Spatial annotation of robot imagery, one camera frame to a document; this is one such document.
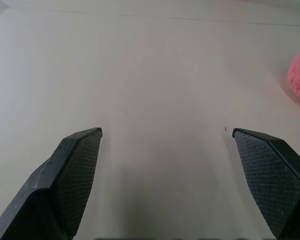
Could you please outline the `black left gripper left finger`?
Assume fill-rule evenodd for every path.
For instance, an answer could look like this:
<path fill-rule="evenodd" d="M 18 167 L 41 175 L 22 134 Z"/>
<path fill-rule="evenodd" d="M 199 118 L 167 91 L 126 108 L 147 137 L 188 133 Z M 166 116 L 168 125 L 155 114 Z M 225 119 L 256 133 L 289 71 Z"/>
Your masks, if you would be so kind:
<path fill-rule="evenodd" d="M 0 240 L 73 240 L 91 194 L 100 127 L 65 137 L 0 216 Z"/>

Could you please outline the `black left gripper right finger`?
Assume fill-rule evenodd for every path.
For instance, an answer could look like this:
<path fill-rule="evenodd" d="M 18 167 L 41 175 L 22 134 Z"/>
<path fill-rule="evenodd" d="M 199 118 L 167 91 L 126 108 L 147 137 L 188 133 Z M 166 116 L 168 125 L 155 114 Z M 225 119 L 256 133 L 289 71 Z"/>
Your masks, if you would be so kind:
<path fill-rule="evenodd" d="M 300 240 L 300 156 L 282 139 L 232 132 L 249 191 L 278 240 Z"/>

